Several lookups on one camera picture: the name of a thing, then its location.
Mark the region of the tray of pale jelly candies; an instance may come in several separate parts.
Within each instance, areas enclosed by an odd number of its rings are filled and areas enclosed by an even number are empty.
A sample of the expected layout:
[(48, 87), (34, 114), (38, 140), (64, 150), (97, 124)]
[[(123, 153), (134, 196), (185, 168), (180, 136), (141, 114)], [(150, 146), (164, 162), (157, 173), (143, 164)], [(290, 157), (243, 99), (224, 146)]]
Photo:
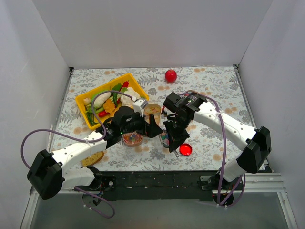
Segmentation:
[(154, 115), (155, 120), (160, 120), (162, 108), (158, 104), (149, 103), (144, 109), (145, 119), (149, 120), (149, 115)]

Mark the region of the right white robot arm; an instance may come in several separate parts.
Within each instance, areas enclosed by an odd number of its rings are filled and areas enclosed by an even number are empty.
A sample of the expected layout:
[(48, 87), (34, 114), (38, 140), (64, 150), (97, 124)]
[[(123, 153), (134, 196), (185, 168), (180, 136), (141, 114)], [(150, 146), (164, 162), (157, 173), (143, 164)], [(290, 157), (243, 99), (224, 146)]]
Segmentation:
[(243, 124), (220, 111), (211, 99), (192, 92), (186, 97), (171, 93), (166, 97), (164, 107), (174, 114), (171, 121), (164, 122), (169, 137), (169, 150), (172, 152), (182, 145), (189, 134), (186, 131), (191, 121), (208, 126), (223, 134), (241, 150), (241, 153), (221, 167), (215, 178), (220, 189), (228, 189), (233, 180), (244, 173), (255, 174), (271, 152), (271, 135), (268, 128), (259, 129)]

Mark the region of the clear glass jar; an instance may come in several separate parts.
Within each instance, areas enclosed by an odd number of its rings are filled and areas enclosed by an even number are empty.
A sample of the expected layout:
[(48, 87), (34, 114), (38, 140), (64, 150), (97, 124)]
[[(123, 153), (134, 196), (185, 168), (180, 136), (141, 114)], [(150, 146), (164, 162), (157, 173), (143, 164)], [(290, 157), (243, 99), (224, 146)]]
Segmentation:
[(169, 136), (165, 127), (158, 128), (158, 135), (156, 137), (159, 138), (163, 147), (169, 148)]

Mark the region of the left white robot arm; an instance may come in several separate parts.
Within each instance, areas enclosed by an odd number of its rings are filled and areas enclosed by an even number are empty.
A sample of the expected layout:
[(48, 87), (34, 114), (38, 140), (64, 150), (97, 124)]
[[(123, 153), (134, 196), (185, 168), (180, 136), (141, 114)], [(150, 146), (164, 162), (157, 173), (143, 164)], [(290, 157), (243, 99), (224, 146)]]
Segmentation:
[(77, 186), (96, 191), (102, 184), (102, 173), (94, 166), (74, 169), (73, 166), (97, 152), (121, 141), (123, 134), (137, 132), (142, 136), (154, 138), (162, 133), (154, 116), (145, 117), (134, 112), (130, 107), (122, 106), (99, 127), (87, 136), (83, 142), (77, 142), (60, 150), (49, 153), (40, 151), (30, 170), (27, 179), (43, 200), (55, 196), (60, 190)]

